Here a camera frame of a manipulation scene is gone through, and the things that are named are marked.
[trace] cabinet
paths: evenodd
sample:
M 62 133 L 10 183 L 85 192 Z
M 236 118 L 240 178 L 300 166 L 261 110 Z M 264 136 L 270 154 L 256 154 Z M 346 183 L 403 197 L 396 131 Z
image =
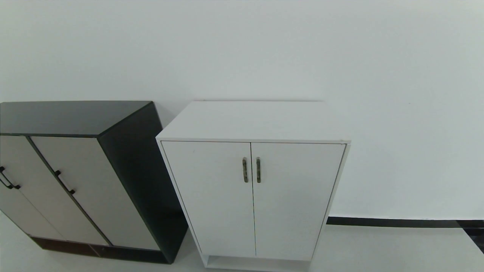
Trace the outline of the cabinet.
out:
M 171 263 L 187 224 L 161 130 L 149 101 L 1 103 L 0 210 L 45 249 Z
M 323 102 L 192 102 L 158 136 L 208 268 L 306 271 L 350 140 Z

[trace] black handle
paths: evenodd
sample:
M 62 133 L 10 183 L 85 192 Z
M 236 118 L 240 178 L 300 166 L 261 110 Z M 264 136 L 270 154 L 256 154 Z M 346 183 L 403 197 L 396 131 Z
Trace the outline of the black handle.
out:
M 0 166 L 0 174 L 3 176 L 3 178 L 4 178 L 4 179 L 5 179 L 5 180 L 6 180 L 8 183 L 10 183 L 10 185 L 9 185 L 9 186 L 5 185 L 5 184 L 3 183 L 3 181 L 2 181 L 1 183 L 3 183 L 3 185 L 7 186 L 7 188 L 9 188 L 9 189 L 12 189 L 12 188 L 15 188 L 15 189 L 17 189 L 17 190 L 18 190 L 18 189 L 20 189 L 20 188 L 21 188 L 21 186 L 20 186 L 20 185 L 13 185 L 13 184 L 10 182 L 10 180 L 8 179 L 8 177 L 7 177 L 7 176 L 5 176 L 5 174 L 3 173 L 4 171 L 5 171 L 5 167 Z
M 62 185 L 64 185 L 65 189 L 66 189 L 66 190 L 67 190 L 67 191 L 68 191 L 68 192 L 69 192 L 71 195 L 73 195 L 73 194 L 75 193 L 75 191 L 74 191 L 74 190 L 70 190 L 70 191 L 69 191 L 69 189 L 67 189 L 67 187 L 65 186 L 65 184 L 64 184 L 64 183 L 61 181 L 61 179 L 59 178 L 59 175 L 61 175 L 61 173 L 60 173 L 60 172 L 61 172 L 60 170 L 57 170 L 57 171 L 55 171 L 55 172 L 54 172 L 54 174 L 56 174 L 57 179 L 58 179 L 58 180 L 59 180 L 59 181 L 62 183 Z
M 0 182 L 1 182 L 1 184 L 3 184 L 8 189 L 12 189 L 13 188 L 13 185 L 6 185 L 5 183 L 3 183 L 3 180 L 1 180 L 1 179 L 0 179 Z

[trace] wooden bottom panel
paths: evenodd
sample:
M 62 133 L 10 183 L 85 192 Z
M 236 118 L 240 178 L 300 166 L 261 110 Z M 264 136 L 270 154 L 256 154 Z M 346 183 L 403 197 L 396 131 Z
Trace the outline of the wooden bottom panel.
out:
M 163 264 L 172 263 L 167 261 L 165 255 L 161 251 L 156 250 L 91 245 L 85 243 L 51 240 L 32 236 L 30 238 L 34 242 L 36 242 L 41 248 L 46 250 L 128 261 Z

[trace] cabinet door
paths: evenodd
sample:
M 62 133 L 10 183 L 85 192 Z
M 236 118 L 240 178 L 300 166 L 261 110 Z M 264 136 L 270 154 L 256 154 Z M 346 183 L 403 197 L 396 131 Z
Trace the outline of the cabinet door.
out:
M 255 257 L 250 144 L 162 141 L 162 145 L 202 253 Z
M 5 175 L 22 186 L 19 191 L 66 240 L 106 244 L 25 137 L 0 140 Z
M 113 245 L 160 250 L 95 138 L 32 137 Z
M 0 163 L 3 159 L 0 149 Z M 3 176 L 0 180 L 9 185 Z M 17 189 L 8 189 L 0 184 L 0 210 L 29 235 L 65 240 Z
M 251 145 L 257 257 L 311 260 L 344 145 Z

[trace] door handle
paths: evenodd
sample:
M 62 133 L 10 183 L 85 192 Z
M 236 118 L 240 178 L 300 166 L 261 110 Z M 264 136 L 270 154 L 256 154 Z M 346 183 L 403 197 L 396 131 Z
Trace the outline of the door handle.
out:
M 246 157 L 242 159 L 242 169 L 243 169 L 243 181 L 247 183 L 249 182 L 249 179 L 247 178 L 247 158 Z
M 257 157 L 257 183 L 260 183 L 260 157 Z
M 54 174 L 56 174 L 57 179 L 58 179 L 58 180 L 61 182 L 61 184 L 64 186 L 64 188 L 65 188 L 65 189 L 66 189 L 66 190 L 67 190 L 67 191 L 68 191 L 68 192 L 69 192 L 71 195 L 73 195 L 73 194 L 75 193 L 75 191 L 74 191 L 74 190 L 69 190 L 69 189 L 67 189 L 67 187 L 65 186 L 65 184 L 64 184 L 64 183 L 61 181 L 61 178 L 59 177 L 59 176 L 61 175 L 61 171 L 57 170 L 57 171 L 55 171 L 55 172 L 54 172 Z
M 4 171 L 5 171 L 5 167 L 0 166 L 0 174 L 3 176 L 3 178 L 4 178 L 4 179 L 5 179 L 5 180 L 6 180 L 8 183 L 10 183 L 10 185 L 8 185 L 8 186 L 7 186 L 7 185 L 5 185 L 5 184 L 3 183 L 3 181 L 2 181 L 1 183 L 3 183 L 3 185 L 7 186 L 7 188 L 9 188 L 9 189 L 12 189 L 12 188 L 15 188 L 15 189 L 17 189 L 17 190 L 18 190 L 18 189 L 20 189 L 22 186 L 20 186 L 20 185 L 13 185 L 13 184 L 10 182 L 10 180 L 8 179 L 8 177 L 7 177 L 7 176 L 5 176 L 5 174 L 3 173 Z
M 6 185 L 1 179 L 0 179 L 0 182 L 1 184 L 3 184 L 3 186 L 7 187 L 8 189 L 12 189 L 14 187 L 13 185 Z

